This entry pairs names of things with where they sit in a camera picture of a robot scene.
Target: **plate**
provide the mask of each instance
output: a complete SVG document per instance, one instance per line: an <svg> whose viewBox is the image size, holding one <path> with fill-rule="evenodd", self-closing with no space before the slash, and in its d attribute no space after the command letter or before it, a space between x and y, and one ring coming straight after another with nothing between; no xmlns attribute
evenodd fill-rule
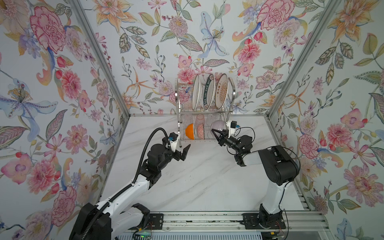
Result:
<svg viewBox="0 0 384 240"><path fill-rule="evenodd" d="M204 95L203 95L203 102L206 110L212 104L212 101L215 95L215 89L216 89L215 77L213 74L210 74L207 78L207 83L205 84Z"/></svg>
<svg viewBox="0 0 384 240"><path fill-rule="evenodd" d="M217 83L216 93L215 93L215 104L217 109L223 107L225 99L227 98L228 92L228 77L226 74L223 74Z"/></svg>
<svg viewBox="0 0 384 240"><path fill-rule="evenodd" d="M200 96L201 96L200 75L196 75L195 83L193 85L193 92L192 92L192 110L195 110L197 105L199 104Z"/></svg>

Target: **plate with orange pattern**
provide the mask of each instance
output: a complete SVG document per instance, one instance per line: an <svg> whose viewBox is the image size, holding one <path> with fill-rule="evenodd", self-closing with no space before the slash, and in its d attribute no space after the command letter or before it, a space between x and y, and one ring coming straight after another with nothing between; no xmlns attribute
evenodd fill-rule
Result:
<svg viewBox="0 0 384 240"><path fill-rule="evenodd" d="M224 73L218 80L216 92L215 92L215 104L217 109L223 107L228 92L228 77Z"/></svg>

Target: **orange bowl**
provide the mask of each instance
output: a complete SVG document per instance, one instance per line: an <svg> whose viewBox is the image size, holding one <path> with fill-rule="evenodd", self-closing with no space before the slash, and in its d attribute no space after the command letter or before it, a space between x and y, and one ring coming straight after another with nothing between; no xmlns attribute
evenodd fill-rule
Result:
<svg viewBox="0 0 384 240"><path fill-rule="evenodd" d="M194 133L193 133L193 123L189 124L187 126L187 128L185 129L185 135L191 139L191 140L195 140L195 136L194 136Z"/></svg>

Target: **leaf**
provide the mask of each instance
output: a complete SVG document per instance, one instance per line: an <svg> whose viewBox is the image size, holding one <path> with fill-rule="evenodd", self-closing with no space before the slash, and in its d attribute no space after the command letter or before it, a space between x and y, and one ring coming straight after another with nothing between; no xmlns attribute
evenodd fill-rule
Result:
<svg viewBox="0 0 384 240"><path fill-rule="evenodd" d="M128 35L123 33L119 39L120 53L126 53L131 49L131 44L128 41Z"/></svg>
<svg viewBox="0 0 384 240"><path fill-rule="evenodd" d="M189 14L188 11L183 10L183 11L181 11L181 14L183 15L183 17L184 17L185 19L187 19L187 20L189 20L189 21L192 21L191 14Z"/></svg>
<svg viewBox="0 0 384 240"><path fill-rule="evenodd" d="M201 5L200 5L200 3L199 2L196 2L196 1L190 1L189 2L189 5L191 6L191 7L193 7L193 8L195 8L195 7L200 7Z"/></svg>
<svg viewBox="0 0 384 240"><path fill-rule="evenodd" d="M25 130L27 128L24 127L0 127L0 149L8 147L19 139Z"/></svg>
<svg viewBox="0 0 384 240"><path fill-rule="evenodd" d="M377 47L377 37L373 33L368 33L362 47L362 52L366 55L371 55L375 52Z"/></svg>
<svg viewBox="0 0 384 240"><path fill-rule="evenodd" d="M369 71L369 72L365 72L365 73L362 73L362 74L354 76L354 77L357 79L360 79L360 80L365 80L365 81L370 82L372 84L379 84L381 82L380 74L381 74L381 72L379 72L379 71Z"/></svg>
<svg viewBox="0 0 384 240"><path fill-rule="evenodd" d="M147 95L145 95L145 99L146 99L146 100L147 100L147 99L150 99L152 94L153 94L153 92L150 92L150 93L148 93Z"/></svg>
<svg viewBox="0 0 384 240"><path fill-rule="evenodd" d="M294 113L291 113L291 114L288 115L288 117L289 117L290 119L292 119L292 118L297 118L297 115L294 114Z"/></svg>
<svg viewBox="0 0 384 240"><path fill-rule="evenodd" d="M160 31L160 26L154 27L152 30L152 36L155 36L156 34L158 34L159 31Z"/></svg>
<svg viewBox="0 0 384 240"><path fill-rule="evenodd" d="M341 55L341 53L335 54L335 67L337 69L342 69L344 66L344 57Z"/></svg>
<svg viewBox="0 0 384 240"><path fill-rule="evenodd" d="M142 48L140 45L137 45L137 44L135 44L135 47L139 51L139 53L143 55L143 57L150 58L147 50L145 50L144 48Z"/></svg>
<svg viewBox="0 0 384 240"><path fill-rule="evenodd" d="M182 41L178 42L177 44L180 44L180 45L186 47L190 51L196 51L196 52L203 51L203 48L200 46L200 44L197 41L187 42L185 40L182 40Z"/></svg>
<svg viewBox="0 0 384 240"><path fill-rule="evenodd" d="M370 93L375 100L375 112L381 122L384 124L384 97L378 93Z"/></svg>
<svg viewBox="0 0 384 240"><path fill-rule="evenodd" d="M373 60L374 60L373 58L364 58L364 59L360 60L358 63L355 63L354 65L359 66L359 67L365 66L365 65L368 65Z"/></svg>
<svg viewBox="0 0 384 240"><path fill-rule="evenodd" d="M308 24L310 24L310 23L313 22L313 21L318 20L318 19L321 17L322 14L323 14L322 11L319 12L319 13L316 13L316 14L311 18L311 20L310 20L310 22L309 22Z"/></svg>
<svg viewBox="0 0 384 240"><path fill-rule="evenodd" d="M331 48L325 50L325 52L323 52L320 55L319 59L317 59L315 63L318 65L326 64L331 59L331 56L333 55L335 50L336 50L336 47L331 47Z"/></svg>
<svg viewBox="0 0 384 240"><path fill-rule="evenodd" d="M348 210L353 210L353 209L361 207L357 203L352 201L351 199L342 199L339 201L339 203L341 203L343 205L343 207L345 207Z"/></svg>
<svg viewBox="0 0 384 240"><path fill-rule="evenodd" d="M259 98L259 97L261 97L262 95L264 95L264 94L266 94L266 93L271 93L271 90L266 89L266 90L264 90L264 91L262 91L262 92L257 93L257 94L256 94L256 98Z"/></svg>
<svg viewBox="0 0 384 240"><path fill-rule="evenodd" d="M327 74L325 75L325 79L326 79L326 81L327 81L327 85L328 85L328 86L329 86L329 84L331 83L334 74L335 74L335 71L334 71L333 63L331 63L331 64L329 65L329 67L328 67Z"/></svg>
<svg viewBox="0 0 384 240"><path fill-rule="evenodd" d="M384 167L384 149L379 148L379 147L370 147L375 154L377 161Z"/></svg>
<svg viewBox="0 0 384 240"><path fill-rule="evenodd" d="M304 9L303 13L313 12L315 11L319 6L311 5Z"/></svg>
<svg viewBox="0 0 384 240"><path fill-rule="evenodd" d="M166 31L160 39L160 42L164 42L165 40L175 38L176 35L171 31Z"/></svg>
<svg viewBox="0 0 384 240"><path fill-rule="evenodd" d="M340 43L340 50L344 57L353 58L353 49L348 43Z"/></svg>
<svg viewBox="0 0 384 240"><path fill-rule="evenodd" d="M56 5L55 13L57 15L63 15L65 13L66 8L67 7L64 4L59 3L58 5Z"/></svg>
<svg viewBox="0 0 384 240"><path fill-rule="evenodd" d="M147 34L146 31L144 31L142 28L139 28L137 26L129 26L126 28L127 31L136 34L136 35L144 35Z"/></svg>
<svg viewBox="0 0 384 240"><path fill-rule="evenodd" d="M333 203L331 201L328 201L328 207L329 209L331 210L332 214L334 213L334 206L333 206Z"/></svg>
<svg viewBox="0 0 384 240"><path fill-rule="evenodd" d="M47 142L60 130L61 124L63 123L64 113L66 111L67 109L60 111L58 114L56 114L56 117L48 124L45 131Z"/></svg>
<svg viewBox="0 0 384 240"><path fill-rule="evenodd" d="M217 67L217 66L220 66L221 64L224 64L224 63L229 63L227 60L224 60L224 59L211 59L211 60L208 60L204 66L208 66L208 67Z"/></svg>
<svg viewBox="0 0 384 240"><path fill-rule="evenodd" d="M153 20L153 18L151 17L151 15L149 15L148 13L139 13L139 15L141 16L141 18L143 19L144 23L148 26L153 26L155 24L155 21Z"/></svg>

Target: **blue flower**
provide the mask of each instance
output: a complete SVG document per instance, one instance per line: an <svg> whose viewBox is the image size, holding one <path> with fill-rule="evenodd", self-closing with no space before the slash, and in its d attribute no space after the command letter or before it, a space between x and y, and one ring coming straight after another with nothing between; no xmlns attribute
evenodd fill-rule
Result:
<svg viewBox="0 0 384 240"><path fill-rule="evenodd" d="M6 98L0 94L0 109L3 109L8 118L15 116L25 117L30 124L31 130L27 140L33 141L39 134L40 128L35 121L37 113L48 114L55 110L57 102L41 101L39 103L31 103L33 100L28 86L18 79L13 79L13 84L8 85L8 95L12 99Z"/></svg>
<svg viewBox="0 0 384 240"><path fill-rule="evenodd" d="M217 42L220 41L220 38L222 38L224 35L224 27L221 26L220 28L215 28L212 30L212 33L211 33L210 32L211 24L212 24L212 20L209 14L207 12L202 12L200 31L204 34L202 40L207 44L207 49L204 53L199 54L197 56L198 58L208 57L208 54L211 48L215 48L215 51L219 56L229 55L229 53L225 51L225 48L217 44Z"/></svg>
<svg viewBox="0 0 384 240"><path fill-rule="evenodd" d="M108 144L113 144L113 145L116 145L117 144L117 141L116 141L116 137L118 135L118 132L119 132L119 129L116 130L115 133L112 134L112 130L110 128L108 128L108 133L107 133L107 136L102 136L100 138L100 142L101 143L104 143L105 145L108 145Z"/></svg>

